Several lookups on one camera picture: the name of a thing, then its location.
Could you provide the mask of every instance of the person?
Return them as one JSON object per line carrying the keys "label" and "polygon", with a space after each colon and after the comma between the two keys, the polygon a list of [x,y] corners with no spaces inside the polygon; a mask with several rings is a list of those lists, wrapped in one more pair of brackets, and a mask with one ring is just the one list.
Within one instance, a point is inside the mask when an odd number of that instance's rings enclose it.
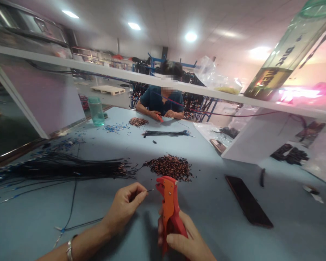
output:
{"label": "person", "polygon": [[[40,257],[37,261],[89,260],[103,245],[124,229],[147,194],[147,189],[138,182],[119,189],[102,221],[71,240],[72,258],[68,258],[68,243],[65,243]],[[169,234],[167,236],[168,245],[191,261],[215,261],[215,257],[191,218],[181,210],[180,218],[186,228],[188,238],[178,234]],[[162,245],[163,240],[163,218],[161,216],[158,220],[159,246]]]}
{"label": "person", "polygon": [[[181,80],[183,74],[182,65],[166,60],[161,65],[161,72],[167,78]],[[140,101],[138,101],[136,110],[158,121],[159,117],[157,114],[164,117],[182,119],[184,117],[183,104],[184,99],[181,91],[150,85],[141,96]]]}

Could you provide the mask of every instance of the ceiling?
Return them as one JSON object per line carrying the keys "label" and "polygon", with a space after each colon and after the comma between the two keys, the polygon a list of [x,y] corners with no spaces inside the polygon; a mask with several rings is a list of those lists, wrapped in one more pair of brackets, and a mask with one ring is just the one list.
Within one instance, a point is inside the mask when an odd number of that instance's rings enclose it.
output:
{"label": "ceiling", "polygon": [[[254,64],[259,46],[274,48],[306,0],[11,0],[78,31],[168,46]],[[68,17],[61,10],[80,17]],[[128,22],[137,23],[134,31]],[[193,43],[184,36],[195,32]],[[326,42],[310,62],[326,62]]]}

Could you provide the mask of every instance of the right hand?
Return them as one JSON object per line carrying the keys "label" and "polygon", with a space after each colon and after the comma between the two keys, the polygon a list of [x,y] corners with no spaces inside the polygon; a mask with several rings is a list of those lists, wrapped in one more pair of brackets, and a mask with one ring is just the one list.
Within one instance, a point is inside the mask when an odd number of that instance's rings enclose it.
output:
{"label": "right hand", "polygon": [[153,118],[153,119],[155,119],[155,120],[157,120],[157,121],[160,121],[160,119],[157,117],[156,114],[160,115],[160,112],[158,112],[158,111],[149,111],[149,112],[148,112],[148,115],[149,115],[151,118]]}
{"label": "right hand", "polygon": [[[163,238],[163,208],[158,213],[161,215],[158,219],[158,245],[161,246],[163,240],[165,240]],[[169,234],[167,236],[168,245],[190,259],[190,261],[216,261],[192,219],[181,210],[179,216],[185,226],[188,238],[180,234]]]}

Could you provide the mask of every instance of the green water bottle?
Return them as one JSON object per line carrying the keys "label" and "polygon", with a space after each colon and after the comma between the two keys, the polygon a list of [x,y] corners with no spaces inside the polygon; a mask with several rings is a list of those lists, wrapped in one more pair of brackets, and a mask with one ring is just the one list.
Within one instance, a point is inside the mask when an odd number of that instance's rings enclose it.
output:
{"label": "green water bottle", "polygon": [[326,31],[326,0],[309,0],[256,74],[244,96],[269,101]]}
{"label": "green water bottle", "polygon": [[99,97],[88,97],[88,105],[91,110],[92,120],[95,126],[103,126],[105,123],[103,105]]}

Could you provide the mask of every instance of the workbench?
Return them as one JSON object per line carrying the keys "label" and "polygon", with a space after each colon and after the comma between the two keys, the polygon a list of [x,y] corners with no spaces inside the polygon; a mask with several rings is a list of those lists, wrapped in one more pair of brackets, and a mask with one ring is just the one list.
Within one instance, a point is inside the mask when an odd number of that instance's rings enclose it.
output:
{"label": "workbench", "polygon": [[[79,137],[85,143],[73,146],[66,153],[85,160],[129,158],[128,161],[133,166],[138,163],[138,167],[167,153],[186,158],[192,164],[194,178],[190,183],[179,182],[180,208],[190,215],[220,261],[326,260],[326,183],[298,166],[272,158],[266,159],[260,166],[222,159],[188,121],[164,118],[164,122],[159,123],[134,110],[117,107],[106,112],[109,116],[105,120],[106,125],[125,125],[132,117],[146,118],[149,123],[140,128],[131,126],[117,134],[95,127],[90,120],[71,129],[68,135],[52,141],[52,146],[65,139]],[[143,138],[141,134],[147,129],[188,129],[194,137]],[[29,157],[30,154],[24,155],[16,162]],[[266,169],[264,188],[259,185],[260,168]],[[274,224],[273,229],[253,226],[248,222],[225,175],[243,179]],[[156,178],[149,167],[137,172],[137,181],[148,190],[155,187]],[[112,178],[79,181],[68,227],[103,217],[116,191],[133,182]],[[302,189],[303,184],[316,187],[325,203],[315,201]],[[43,185],[23,188],[20,192]],[[74,182],[67,182],[0,204],[0,260],[35,260],[51,251],[60,234],[54,227],[63,227],[69,217],[73,188]],[[5,189],[0,190],[0,202],[16,194],[17,191],[5,193]],[[126,230],[105,245],[94,260],[160,260],[157,220],[162,199],[157,190],[150,192]],[[88,227],[64,233],[58,245]]]}

